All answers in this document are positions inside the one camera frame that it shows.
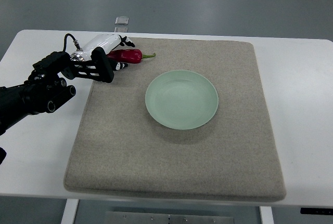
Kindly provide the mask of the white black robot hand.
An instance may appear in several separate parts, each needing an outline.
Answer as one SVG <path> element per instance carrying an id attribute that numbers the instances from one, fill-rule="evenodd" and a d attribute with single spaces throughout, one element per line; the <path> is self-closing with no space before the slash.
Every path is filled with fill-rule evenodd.
<path id="1" fill-rule="evenodd" d="M 101 70 L 100 67 L 106 68 L 107 71 L 118 71 L 128 67 L 128 64 L 122 61 L 111 61 L 106 55 L 112 50 L 115 50 L 118 46 L 130 46 L 135 47 L 134 43 L 127 37 L 116 34 L 99 34 L 90 40 L 83 47 L 78 47 L 78 42 L 74 41 L 76 44 L 76 51 L 71 54 L 71 60 L 75 62 L 74 67 L 77 69 L 89 68 Z M 92 52 L 97 47 L 102 48 L 101 61 L 98 64 L 88 64 L 92 61 Z"/>

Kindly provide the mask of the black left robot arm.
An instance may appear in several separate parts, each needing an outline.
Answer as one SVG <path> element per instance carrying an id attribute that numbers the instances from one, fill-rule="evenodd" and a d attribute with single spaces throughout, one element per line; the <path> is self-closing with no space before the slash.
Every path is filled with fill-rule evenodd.
<path id="1" fill-rule="evenodd" d="M 114 72 L 123 67 L 111 61 L 102 47 L 94 48 L 88 61 L 72 60 L 65 49 L 52 52 L 33 65 L 23 84 L 1 87 L 1 134 L 26 116 L 53 113 L 73 98 L 76 88 L 67 79 L 111 83 Z"/>

